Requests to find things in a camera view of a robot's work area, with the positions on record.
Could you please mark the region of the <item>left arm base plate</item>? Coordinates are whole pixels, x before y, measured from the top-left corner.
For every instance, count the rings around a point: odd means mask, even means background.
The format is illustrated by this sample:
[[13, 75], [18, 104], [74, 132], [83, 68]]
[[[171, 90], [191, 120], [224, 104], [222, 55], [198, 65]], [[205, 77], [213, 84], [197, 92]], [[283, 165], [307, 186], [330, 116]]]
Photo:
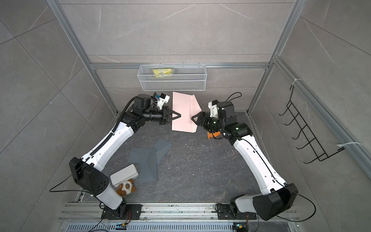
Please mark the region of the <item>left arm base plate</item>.
[[107, 206], [104, 207], [101, 219], [108, 220], [139, 220], [143, 205], [141, 204], [124, 204], [118, 209], [113, 210]]

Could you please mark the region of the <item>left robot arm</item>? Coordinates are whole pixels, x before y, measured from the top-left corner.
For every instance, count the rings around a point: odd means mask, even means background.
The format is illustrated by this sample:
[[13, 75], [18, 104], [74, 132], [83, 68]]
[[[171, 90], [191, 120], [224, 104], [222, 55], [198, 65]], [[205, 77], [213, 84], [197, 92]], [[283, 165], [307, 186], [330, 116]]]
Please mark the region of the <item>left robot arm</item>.
[[87, 154], [70, 160], [70, 176], [83, 192], [92, 194], [110, 210], [124, 211], [124, 198], [115, 191], [102, 170], [121, 145], [146, 122], [165, 125], [181, 117], [180, 113], [166, 106], [169, 99], [170, 96], [163, 93], [139, 94], [131, 98], [108, 134]]

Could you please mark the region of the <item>pink envelope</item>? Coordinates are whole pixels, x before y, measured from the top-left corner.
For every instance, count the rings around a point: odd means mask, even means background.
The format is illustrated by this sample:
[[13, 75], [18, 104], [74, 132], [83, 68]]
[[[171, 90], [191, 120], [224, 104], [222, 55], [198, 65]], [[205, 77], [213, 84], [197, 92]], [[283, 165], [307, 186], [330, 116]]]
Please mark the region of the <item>pink envelope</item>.
[[195, 95], [173, 92], [173, 110], [180, 113], [181, 118], [172, 122], [172, 130], [195, 133], [198, 126], [191, 117], [202, 111]]

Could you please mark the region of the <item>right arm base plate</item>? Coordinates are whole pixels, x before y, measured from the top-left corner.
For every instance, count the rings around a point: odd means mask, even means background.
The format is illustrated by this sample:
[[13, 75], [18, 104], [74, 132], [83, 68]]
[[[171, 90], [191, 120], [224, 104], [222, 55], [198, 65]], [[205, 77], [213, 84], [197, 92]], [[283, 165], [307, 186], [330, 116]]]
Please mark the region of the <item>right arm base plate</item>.
[[258, 219], [256, 213], [241, 213], [237, 207], [233, 204], [222, 204], [217, 203], [214, 206], [215, 212], [219, 220], [247, 220], [247, 219]]

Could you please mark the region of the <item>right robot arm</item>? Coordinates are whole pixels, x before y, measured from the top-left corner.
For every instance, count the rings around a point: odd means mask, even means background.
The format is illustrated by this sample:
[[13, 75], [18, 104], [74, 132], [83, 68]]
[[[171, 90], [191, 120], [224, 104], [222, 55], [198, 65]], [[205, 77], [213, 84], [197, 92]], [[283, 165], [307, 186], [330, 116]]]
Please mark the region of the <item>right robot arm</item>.
[[209, 113], [192, 113], [191, 120], [210, 134], [220, 132], [220, 138], [227, 139], [239, 152], [258, 183], [261, 194], [245, 194], [231, 199], [231, 214], [237, 217], [243, 213], [251, 213], [268, 221], [289, 210], [300, 194], [295, 184], [287, 183], [275, 171], [249, 126], [238, 121], [232, 101], [241, 96], [240, 92], [235, 92], [225, 101], [211, 101]]

